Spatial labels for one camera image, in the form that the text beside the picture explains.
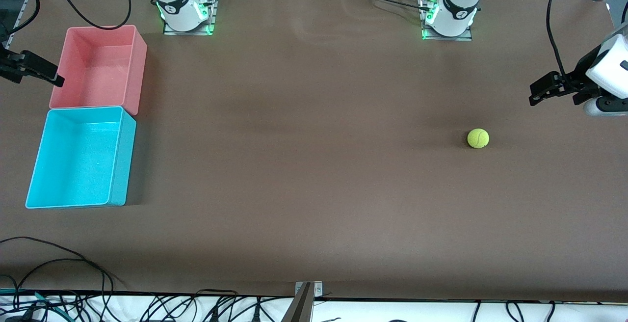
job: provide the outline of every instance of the tennis ball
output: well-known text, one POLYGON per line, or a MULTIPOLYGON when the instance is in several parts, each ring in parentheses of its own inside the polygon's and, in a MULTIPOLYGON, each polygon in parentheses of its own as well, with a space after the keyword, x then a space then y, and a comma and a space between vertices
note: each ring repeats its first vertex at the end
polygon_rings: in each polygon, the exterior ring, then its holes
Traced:
POLYGON ((489 134, 482 128, 475 128, 469 132, 467 143, 473 148, 484 148, 489 143, 489 134))

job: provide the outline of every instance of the black cable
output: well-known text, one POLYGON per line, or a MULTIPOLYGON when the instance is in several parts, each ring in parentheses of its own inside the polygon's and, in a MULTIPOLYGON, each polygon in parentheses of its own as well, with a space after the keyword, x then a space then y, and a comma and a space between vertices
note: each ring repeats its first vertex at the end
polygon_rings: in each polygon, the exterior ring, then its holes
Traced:
POLYGON ((236 304, 236 302, 240 302, 240 301, 242 301, 242 300, 244 300, 244 299, 246 299, 246 298, 247 298, 246 296, 242 296, 242 297, 240 297, 239 299, 236 299, 236 298, 234 297, 234 298, 233 298, 233 299, 234 299, 234 300, 233 300, 233 302, 231 302, 231 304, 229 304, 229 306, 227 306, 224 310, 222 310, 222 312, 221 312, 221 313, 218 313, 218 317, 222 316, 222 314, 226 313, 226 312, 227 312, 227 310, 231 308, 231 312, 229 313, 229 318, 227 319, 228 321, 230 321, 230 320, 231 320, 231 313, 233 313, 233 310, 234 310, 234 305, 236 304))
POLYGON ((268 317, 269 320, 271 320, 271 322, 275 322, 275 320, 271 317, 271 315, 269 315, 268 312, 266 312, 266 310, 264 309, 264 306, 262 306, 262 304, 260 304, 260 310, 262 311, 262 313, 264 315, 266 315, 266 317, 268 317))
POLYGON ((128 11, 126 13, 126 17, 124 18, 123 22, 119 23, 118 25, 114 26, 114 27, 102 27, 100 25, 97 25, 96 23, 93 23, 91 20, 89 20, 85 15, 83 15, 83 13, 81 13, 77 7, 74 5, 74 3, 72 2, 72 0, 67 0, 68 4, 72 7, 72 9, 74 9, 74 11, 78 14, 78 16, 80 16, 83 20, 85 20, 86 23, 92 25, 93 27, 97 27, 98 29, 103 29, 103 30, 115 30, 121 26, 123 26, 124 24, 126 24, 126 22, 128 22, 129 17, 131 17, 131 8, 132 8, 132 2, 131 0, 128 0, 129 2, 129 8, 128 11))
POLYGON ((39 14, 40 6, 41 6, 40 0, 35 0, 35 11, 33 11, 33 14, 28 19, 26 19, 26 21, 24 23, 20 24, 19 26, 15 27, 14 29, 10 30, 9 31, 9 35, 20 31, 21 29, 25 28, 28 24, 33 22, 33 20, 35 20, 35 18, 39 14))
POLYGON ((13 279, 13 277, 11 277, 11 275, 0 274, 0 277, 5 277, 11 280, 11 284, 13 284, 14 289, 13 308, 18 308, 20 306, 20 287, 18 286, 18 283, 15 281, 15 279, 13 279))
MULTIPOLYGON (((272 301, 272 300, 277 300, 277 299, 287 299, 287 297, 271 297, 271 298, 266 299, 266 300, 261 300, 261 301, 260 301, 260 304, 263 304, 264 302, 269 302, 269 301, 272 301)), ((249 307, 247 307, 247 308, 243 309, 242 311, 240 311, 239 313, 237 313, 235 316, 233 316, 233 318, 229 317, 229 319, 227 320, 227 322, 232 322, 233 320, 235 320, 236 318, 238 318, 240 315, 242 315, 243 313, 245 313, 245 312, 246 312, 246 311, 248 311, 249 309, 252 309, 252 308, 254 308, 255 306, 257 306, 257 304, 258 304, 258 303, 256 302, 256 303, 254 303, 253 305, 251 305, 251 306, 249 306, 249 307)))
POLYGON ((400 6, 413 7, 414 9, 419 9, 419 10, 430 10, 430 8, 428 8, 428 7, 417 6, 417 5, 408 4, 408 3, 404 3, 404 2, 397 2, 396 0, 383 0, 383 1, 391 2, 391 3, 394 3, 394 4, 399 4, 400 6))
POLYGON ((551 317, 554 316, 554 310, 556 310, 556 302, 550 301, 549 303, 551 304, 551 309, 549 310, 549 315, 547 319, 545 319, 545 322, 550 322, 551 317))
POLYGON ((554 56, 556 57, 556 63, 558 63, 558 70, 560 71, 560 75, 563 77, 563 79, 565 79, 565 83, 567 83, 567 85, 572 86, 569 78, 567 77, 567 73, 565 73, 565 67, 563 67, 563 61, 560 59, 560 53, 558 52, 556 41, 554 41, 554 35, 551 32, 550 13, 551 13, 552 1, 553 0, 548 0, 548 8, 547 8, 547 13, 545 15, 545 27, 547 27, 549 42, 551 43, 551 47, 554 50, 554 56))
POLYGON ((103 316, 105 314, 105 311, 108 310, 108 306, 107 305, 108 305, 109 301, 111 300, 111 296, 113 295, 113 292, 114 292, 114 280, 113 280, 111 275, 106 270, 101 268, 101 266, 96 264, 96 262, 88 260, 84 255, 81 255, 81 253, 78 253, 78 252, 76 252, 74 250, 70 250, 69 248, 65 248, 65 247, 61 246, 60 244, 56 244, 56 243, 53 243, 51 241, 46 241, 46 240, 42 240, 42 239, 36 239, 34 237, 29 237, 29 236, 18 236, 18 237, 11 237, 11 238, 8 238, 8 239, 0 240, 0 244, 6 243, 6 242, 9 242, 9 241, 13 241, 13 240, 30 240, 30 241, 34 241, 34 242, 48 244, 50 246, 59 248, 60 250, 64 250, 65 252, 72 253, 73 255, 76 255, 77 257, 80 258, 80 260, 79 259, 56 259, 56 260, 50 260, 50 261, 47 261, 47 262, 45 262, 43 264, 40 264, 36 268, 32 269, 29 273, 27 273, 27 275, 24 278, 22 278, 22 281, 20 281, 20 283, 18 284, 18 288, 22 287, 22 285, 26 281, 26 278, 28 278, 32 273, 37 271, 39 268, 42 268, 43 266, 45 266, 47 264, 50 264, 50 263, 53 263, 53 262, 73 261, 73 260, 75 260, 75 261, 82 261, 82 262, 85 262, 86 264, 92 266, 92 268, 98 270, 101 273, 101 276, 103 277, 103 279, 101 281, 101 296, 103 298, 103 312, 100 315, 100 320, 103 320, 103 316), (107 280, 109 281, 109 284, 111 286, 107 299, 105 299, 105 278, 107 278, 107 280))
POLYGON ((628 2, 626 2, 624 12, 622 13, 622 24, 626 22, 626 14, 628 14, 628 2))
POLYGON ((506 305, 505 305, 505 306, 506 306, 506 312, 508 313, 508 315, 512 318, 512 320, 513 320, 514 322, 525 322, 525 321, 523 320, 523 313, 521 313, 521 309, 519 308, 519 305, 517 305, 517 303, 516 303, 516 302, 508 301, 508 302, 506 303, 506 305), (514 307, 516 307, 516 308, 517 308, 517 311, 519 312, 519 316, 520 316, 521 320, 517 320, 517 319, 516 319, 516 318, 512 315, 512 313, 510 312, 510 304, 514 304, 514 307))
POLYGON ((477 319, 477 313, 480 312, 480 304, 482 304, 482 302, 478 301, 477 306, 475 307, 475 311, 473 312, 473 319, 471 319, 471 322, 475 322, 475 320, 477 319))

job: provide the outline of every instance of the brown table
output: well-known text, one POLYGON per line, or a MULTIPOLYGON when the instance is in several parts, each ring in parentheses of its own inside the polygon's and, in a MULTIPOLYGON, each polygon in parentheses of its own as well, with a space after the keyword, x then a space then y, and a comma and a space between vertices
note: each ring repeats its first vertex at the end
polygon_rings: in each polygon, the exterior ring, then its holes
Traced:
MULTIPOLYGON (((56 62, 85 23, 42 1, 12 49, 56 62)), ((101 24, 126 9, 76 3, 101 24)), ((214 36, 163 36, 133 0, 148 56, 128 204, 25 209, 52 87, 0 80, 0 237, 78 250, 123 290, 289 295, 312 279, 332 296, 627 300, 627 119, 528 105, 556 69, 546 4, 482 0, 456 43, 372 0, 221 0, 214 36), (465 146, 475 127, 489 147, 465 146)), ((612 30, 604 3, 553 13, 569 69, 612 30)), ((56 257, 5 244, 0 271, 56 257)), ((26 288, 98 282, 60 265, 26 288)))

